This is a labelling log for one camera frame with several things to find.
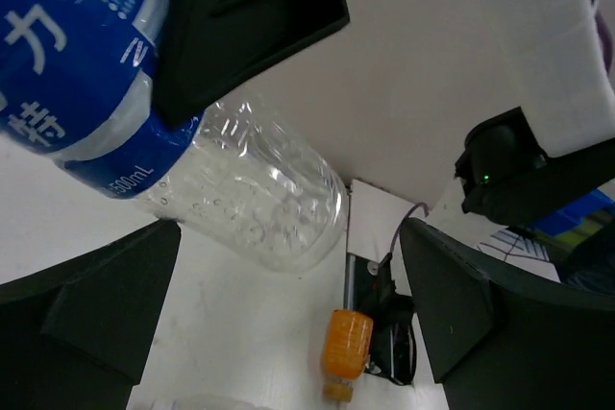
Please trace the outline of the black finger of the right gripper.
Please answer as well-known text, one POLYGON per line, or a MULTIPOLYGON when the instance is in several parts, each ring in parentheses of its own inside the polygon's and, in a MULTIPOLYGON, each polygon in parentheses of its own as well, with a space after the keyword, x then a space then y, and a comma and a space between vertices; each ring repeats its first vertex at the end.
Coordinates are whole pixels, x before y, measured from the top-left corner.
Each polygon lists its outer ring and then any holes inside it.
POLYGON ((153 107, 175 130, 349 21, 346 0, 170 0, 153 107))

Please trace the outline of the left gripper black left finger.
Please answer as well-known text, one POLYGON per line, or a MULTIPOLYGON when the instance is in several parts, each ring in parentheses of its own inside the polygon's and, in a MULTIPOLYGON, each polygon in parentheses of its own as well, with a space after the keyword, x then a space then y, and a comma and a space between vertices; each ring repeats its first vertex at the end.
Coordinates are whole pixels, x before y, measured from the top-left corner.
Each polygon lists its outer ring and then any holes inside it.
POLYGON ((144 373, 182 232, 158 220, 1 286, 4 409, 124 409, 144 373))

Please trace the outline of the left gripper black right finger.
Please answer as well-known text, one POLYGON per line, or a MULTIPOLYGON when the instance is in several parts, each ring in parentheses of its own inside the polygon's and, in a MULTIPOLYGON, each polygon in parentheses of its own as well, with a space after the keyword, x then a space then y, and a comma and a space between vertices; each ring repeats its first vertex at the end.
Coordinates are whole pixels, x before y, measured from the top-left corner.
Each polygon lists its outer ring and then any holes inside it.
POLYGON ((613 297, 529 273, 419 219, 404 220, 400 242, 450 408, 613 408, 613 297))

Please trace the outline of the orange plastic bottle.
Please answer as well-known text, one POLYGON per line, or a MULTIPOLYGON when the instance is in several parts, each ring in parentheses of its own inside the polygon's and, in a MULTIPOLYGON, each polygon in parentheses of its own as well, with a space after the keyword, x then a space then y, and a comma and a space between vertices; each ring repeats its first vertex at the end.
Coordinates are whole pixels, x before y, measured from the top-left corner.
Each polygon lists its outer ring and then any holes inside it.
POLYGON ((326 399, 352 401, 354 383, 367 364, 373 328, 371 318, 354 310, 332 313, 321 357, 326 399))

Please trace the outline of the blue label plastic bottle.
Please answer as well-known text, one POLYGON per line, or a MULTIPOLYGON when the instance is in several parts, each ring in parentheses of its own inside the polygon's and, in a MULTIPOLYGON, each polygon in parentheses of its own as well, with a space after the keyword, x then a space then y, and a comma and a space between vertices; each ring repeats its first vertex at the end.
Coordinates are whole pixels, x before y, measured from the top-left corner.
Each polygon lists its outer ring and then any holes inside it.
POLYGON ((170 0, 1 0, 1 132, 75 180, 280 273, 342 236, 341 179, 247 83, 175 130, 153 107, 170 0))

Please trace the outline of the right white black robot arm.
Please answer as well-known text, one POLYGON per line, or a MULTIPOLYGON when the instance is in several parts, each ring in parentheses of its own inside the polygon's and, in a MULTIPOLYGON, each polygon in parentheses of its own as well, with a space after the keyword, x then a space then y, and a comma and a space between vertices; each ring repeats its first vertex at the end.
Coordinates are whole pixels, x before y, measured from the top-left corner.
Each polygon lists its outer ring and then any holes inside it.
MULTIPOLYGON (((614 40, 600 0, 480 0, 520 93, 455 165, 461 209, 542 220, 614 177, 614 40)), ((153 105, 170 128, 349 22, 346 0, 170 0, 153 105)))

